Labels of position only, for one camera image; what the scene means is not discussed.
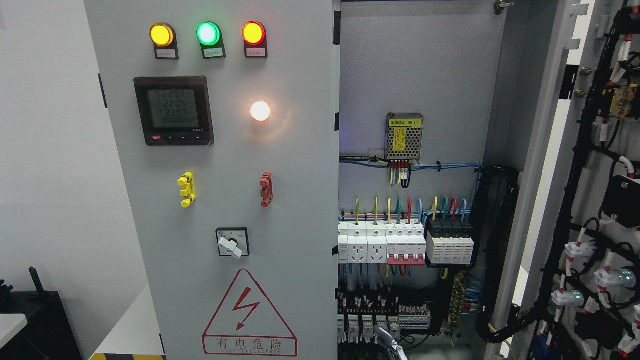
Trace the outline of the dark grey robot left hand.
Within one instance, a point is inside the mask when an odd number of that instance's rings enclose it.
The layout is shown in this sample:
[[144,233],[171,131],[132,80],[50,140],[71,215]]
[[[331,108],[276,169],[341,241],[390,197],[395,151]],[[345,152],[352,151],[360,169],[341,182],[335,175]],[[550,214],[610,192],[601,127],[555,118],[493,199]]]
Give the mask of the dark grey robot left hand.
[[378,344],[385,348],[391,360],[409,360],[404,348],[400,346],[398,341],[387,330],[375,325],[373,331]]

